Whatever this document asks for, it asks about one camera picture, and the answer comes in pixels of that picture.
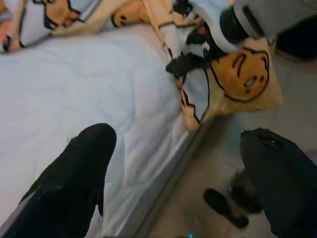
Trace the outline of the grey bed base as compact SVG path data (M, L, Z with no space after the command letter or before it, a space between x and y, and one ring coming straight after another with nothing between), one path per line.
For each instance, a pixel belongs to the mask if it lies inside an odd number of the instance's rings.
M218 139L222 126L221 118L213 119L191 141L134 238L176 238L198 231L201 216L193 211L198 207L198 196L192 192L202 191L202 187L190 182L190 175L199 178L198 165L205 164L202 150Z

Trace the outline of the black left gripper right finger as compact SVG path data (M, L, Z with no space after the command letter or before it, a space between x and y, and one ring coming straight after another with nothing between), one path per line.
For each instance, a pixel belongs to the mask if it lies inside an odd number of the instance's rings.
M271 231L317 238L317 165L292 141L265 128L244 130L240 153Z

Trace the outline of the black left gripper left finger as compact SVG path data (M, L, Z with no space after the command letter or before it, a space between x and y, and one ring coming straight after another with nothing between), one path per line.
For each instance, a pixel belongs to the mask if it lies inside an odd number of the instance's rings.
M0 238L85 238L94 212L104 213L108 165L116 132L91 125L72 138L0 226Z

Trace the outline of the robot right leg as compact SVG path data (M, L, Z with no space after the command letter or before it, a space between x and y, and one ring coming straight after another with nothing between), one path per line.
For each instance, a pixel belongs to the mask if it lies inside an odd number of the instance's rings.
M233 201L249 214L262 212L261 202L245 169L238 171L231 178L228 190Z

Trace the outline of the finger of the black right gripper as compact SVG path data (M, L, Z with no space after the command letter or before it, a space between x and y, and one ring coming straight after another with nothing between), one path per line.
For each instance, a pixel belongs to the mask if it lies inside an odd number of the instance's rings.
M184 76L194 69L206 68L209 63L210 62L206 58L202 58L193 53L188 53L173 59L167 64L165 70L174 76Z

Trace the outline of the white quilted mattress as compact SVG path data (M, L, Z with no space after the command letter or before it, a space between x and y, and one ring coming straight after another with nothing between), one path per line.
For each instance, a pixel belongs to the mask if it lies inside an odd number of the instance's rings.
M117 143L104 215L86 238L132 237L185 155L180 93L151 27L46 40L0 56L0 225L83 129L107 123Z

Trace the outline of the yellow egg cartoon blanket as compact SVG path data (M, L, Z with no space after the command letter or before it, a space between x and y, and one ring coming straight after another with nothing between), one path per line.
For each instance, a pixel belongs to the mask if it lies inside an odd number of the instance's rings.
M183 19L169 13L171 0L0 0L1 51L11 53L48 37L84 35L127 25L147 24L154 30L168 59L182 56L164 27L197 26L206 34L201 17ZM282 93L264 40L243 47L206 69L176 77L185 125L190 130L214 116L240 111L263 111L282 104Z

